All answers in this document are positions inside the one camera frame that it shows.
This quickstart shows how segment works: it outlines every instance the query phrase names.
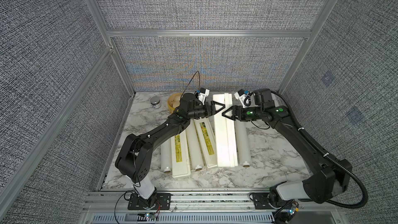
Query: gray fabric wall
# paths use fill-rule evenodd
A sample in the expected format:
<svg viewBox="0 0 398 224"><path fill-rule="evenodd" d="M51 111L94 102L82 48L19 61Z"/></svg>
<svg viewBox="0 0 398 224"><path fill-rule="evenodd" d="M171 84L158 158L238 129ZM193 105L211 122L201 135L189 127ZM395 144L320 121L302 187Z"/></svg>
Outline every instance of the gray fabric wall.
<svg viewBox="0 0 398 224"><path fill-rule="evenodd" d="M108 29L310 30L326 0L96 0ZM300 38L115 38L137 91L277 89Z"/></svg>
<svg viewBox="0 0 398 224"><path fill-rule="evenodd" d="M84 0L1 0L0 190L105 45Z"/></svg>
<svg viewBox="0 0 398 224"><path fill-rule="evenodd" d="M0 189L105 49L84 0L1 0ZM129 95L108 58L1 223L76 223Z"/></svg>
<svg viewBox="0 0 398 224"><path fill-rule="evenodd" d="M97 0L108 28L310 29L325 0Z"/></svg>
<svg viewBox="0 0 398 224"><path fill-rule="evenodd" d="M339 0L285 93L301 124L348 159L369 202L352 224L396 223L398 0ZM340 202L360 200L351 180Z"/></svg>
<svg viewBox="0 0 398 224"><path fill-rule="evenodd" d="M181 91L199 70L212 91L276 90L302 38L114 38L137 91ZM198 81L188 90L198 89Z"/></svg>
<svg viewBox="0 0 398 224"><path fill-rule="evenodd" d="M1 224L77 223L129 97L108 58Z"/></svg>

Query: small blue patch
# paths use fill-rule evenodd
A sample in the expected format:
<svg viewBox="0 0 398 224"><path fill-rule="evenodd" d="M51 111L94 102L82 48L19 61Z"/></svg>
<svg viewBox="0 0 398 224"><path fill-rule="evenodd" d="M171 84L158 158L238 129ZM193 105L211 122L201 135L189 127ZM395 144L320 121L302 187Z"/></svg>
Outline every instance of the small blue patch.
<svg viewBox="0 0 398 224"><path fill-rule="evenodd" d="M334 80L334 75L330 70L326 71L324 76L321 78L321 81L325 84L325 87L329 87Z"/></svg>
<svg viewBox="0 0 398 224"><path fill-rule="evenodd" d="M351 107L351 109L346 112L346 117L353 126L359 125L365 118L356 106Z"/></svg>

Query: black wire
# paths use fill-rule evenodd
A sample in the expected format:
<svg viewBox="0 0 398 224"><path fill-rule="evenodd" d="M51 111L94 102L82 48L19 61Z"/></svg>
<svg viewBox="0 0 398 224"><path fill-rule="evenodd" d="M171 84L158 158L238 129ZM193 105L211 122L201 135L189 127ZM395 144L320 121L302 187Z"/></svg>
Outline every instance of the black wire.
<svg viewBox="0 0 398 224"><path fill-rule="evenodd" d="M294 124L296 125L296 127L298 128L298 131L305 137L305 139L312 145L312 147L314 147L318 152L320 152L323 157L325 157L331 163L333 163L334 165L339 167L341 170L343 170L348 176L350 176L356 182L356 184L360 187L360 189L362 191L361 201L359 201L355 204L345 204L345 203L341 203L341 202L335 202L332 200L327 200L326 202L336 205L336 206L339 206L339 207L342 207L342 208L361 208L361 207L365 206L366 203L368 202L369 195L368 195L368 191L366 190L365 185L361 182L361 180L354 173L352 173L351 171L347 170L344 166L342 166L340 164L340 162L335 161L333 158L329 157L328 156L329 152L326 149L319 147L319 145L316 143L315 139L313 137L311 137L311 135L304 128L301 128L302 126L300 125L296 116L293 114L292 108L290 107L290 105L287 103L287 101L283 98L283 96L281 94L279 94L275 91L271 91L271 93L279 96L279 98L281 98L283 100L283 102L289 109L292 120L293 120Z"/></svg>
<svg viewBox="0 0 398 224"><path fill-rule="evenodd" d="M183 95L183 94L185 93L185 91L187 90L188 86L191 84L191 81L192 81L192 79L195 77L196 73L197 73L198 76L199 76L199 88L200 88L200 73L199 73L199 71L196 71L196 72L193 74L191 80L188 82L188 85L185 87L184 92L182 92L182 94L181 94L181 96L180 96L180 100L181 100L182 95Z"/></svg>
<svg viewBox="0 0 398 224"><path fill-rule="evenodd" d="M135 149L137 148L137 143L138 143L138 142L139 142L139 140L138 140L137 142L135 142L135 144L134 144L134 150L133 150L133 155L132 155L132 161L134 162L134 168L137 168L137 167L135 166ZM141 166L140 166L140 168L139 168L138 170L135 170L135 173L137 173L137 176L135 177L135 180L138 181L139 186L135 186L135 185L134 185L134 187L137 187L137 188L141 187L141 181L140 181L140 179L139 179L139 177L138 177L138 173L140 172L143 163L144 163L144 162L141 163Z"/></svg>
<svg viewBox="0 0 398 224"><path fill-rule="evenodd" d="M282 211L284 208L286 208L287 205L289 205L294 199L289 200L283 207L279 208L275 213L274 213L274 217L280 212Z"/></svg>
<svg viewBox="0 0 398 224"><path fill-rule="evenodd" d="M261 127L258 127L258 126L256 126L256 124L253 122L253 121L250 121L255 127L257 127L257 128L259 128L259 129L262 129L262 130L268 130L269 128L270 128L270 126L269 126L269 124L267 124L267 128L261 128Z"/></svg>
<svg viewBox="0 0 398 224"><path fill-rule="evenodd" d="M311 199L297 199L297 200L299 200L301 202L312 202L313 201Z"/></svg>
<svg viewBox="0 0 398 224"><path fill-rule="evenodd" d="M126 197L124 197L128 192L134 193L134 191L127 190L127 191L124 192L123 195L121 195L121 196L119 197L119 199L117 199L117 201L116 201L115 209L113 210L113 216L115 217L115 221L117 222L117 224L120 224L120 223L119 223L119 221L118 221L117 218L116 218L116 205L117 205L117 203L119 202L120 198L122 198L122 197L123 197L126 201L128 201L128 200L126 199Z"/></svg>
<svg viewBox="0 0 398 224"><path fill-rule="evenodd" d="M250 96L249 96L249 95L246 96L246 98L243 100L243 104L244 104L245 106L247 106L247 107L250 107L250 105L251 105L251 99L250 99Z"/></svg>

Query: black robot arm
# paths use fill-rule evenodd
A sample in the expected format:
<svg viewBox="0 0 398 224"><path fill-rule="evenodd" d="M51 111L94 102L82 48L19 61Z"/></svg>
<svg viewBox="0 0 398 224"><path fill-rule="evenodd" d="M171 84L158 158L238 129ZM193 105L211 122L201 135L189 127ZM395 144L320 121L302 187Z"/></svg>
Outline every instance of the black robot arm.
<svg viewBox="0 0 398 224"><path fill-rule="evenodd" d="M157 190L146 177L152 160L152 152L169 138L185 130L191 118L205 118L225 109L224 104L214 101L202 103L197 95L185 93L180 106L155 129L136 136L130 134L115 161L115 167L129 177L144 206L152 207L156 201Z"/></svg>
<svg viewBox="0 0 398 224"><path fill-rule="evenodd" d="M274 207L281 207L289 199L310 198L316 203L325 201L338 204L340 207L362 207L367 201L367 192L359 179L351 173L352 166L346 159L339 160L328 153L300 126L290 107L275 107L269 89L259 89L252 92L256 107L232 106L222 113L226 118L239 121L263 120L270 127L282 134L299 152L306 162L311 177L302 182L281 183L270 188L269 202ZM363 198L356 205L339 204L330 201L336 195L345 192L349 178L352 177L363 191Z"/></svg>

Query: white plastic container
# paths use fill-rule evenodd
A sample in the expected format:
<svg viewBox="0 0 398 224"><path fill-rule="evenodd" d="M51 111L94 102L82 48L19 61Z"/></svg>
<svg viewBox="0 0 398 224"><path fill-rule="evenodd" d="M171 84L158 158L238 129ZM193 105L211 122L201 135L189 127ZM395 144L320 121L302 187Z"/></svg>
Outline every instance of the white plastic container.
<svg viewBox="0 0 398 224"><path fill-rule="evenodd" d="M250 167L251 154L249 138L245 122L235 121L236 145L238 146L239 164L243 167Z"/></svg>
<svg viewBox="0 0 398 224"><path fill-rule="evenodd" d="M213 129L211 128L208 118L193 120L198 133L202 153L205 157L206 167L212 168L217 166L217 150Z"/></svg>
<svg viewBox="0 0 398 224"><path fill-rule="evenodd" d="M228 109L232 106L232 94L225 93L225 108ZM236 136L235 136L235 125L234 121L226 118L226 130L228 134L228 148L229 148L229 159L230 167L238 166L238 155L236 153Z"/></svg>
<svg viewBox="0 0 398 224"><path fill-rule="evenodd" d="M232 106L232 94L223 93L213 95L213 101L225 104L228 109ZM222 116L222 112L214 116L214 132L217 147L217 164L219 167L238 166L236 154L236 139L234 121Z"/></svg>
<svg viewBox="0 0 398 224"><path fill-rule="evenodd" d="M160 170L164 173L172 172L172 145L170 139L160 145Z"/></svg>
<svg viewBox="0 0 398 224"><path fill-rule="evenodd" d="M225 94L213 95L213 101L225 104ZM223 117L222 112L214 115L214 136L217 148L217 165L218 167L230 167L230 156L228 148L228 134L226 129L226 117Z"/></svg>
<svg viewBox="0 0 398 224"><path fill-rule="evenodd" d="M204 167L202 153L200 152L199 140L196 134L195 123L191 121L185 129L187 133L188 150L191 156L191 166L195 171L201 171Z"/></svg>
<svg viewBox="0 0 398 224"><path fill-rule="evenodd" d="M172 176L185 177L191 174L188 143L185 130L170 139L172 148Z"/></svg>

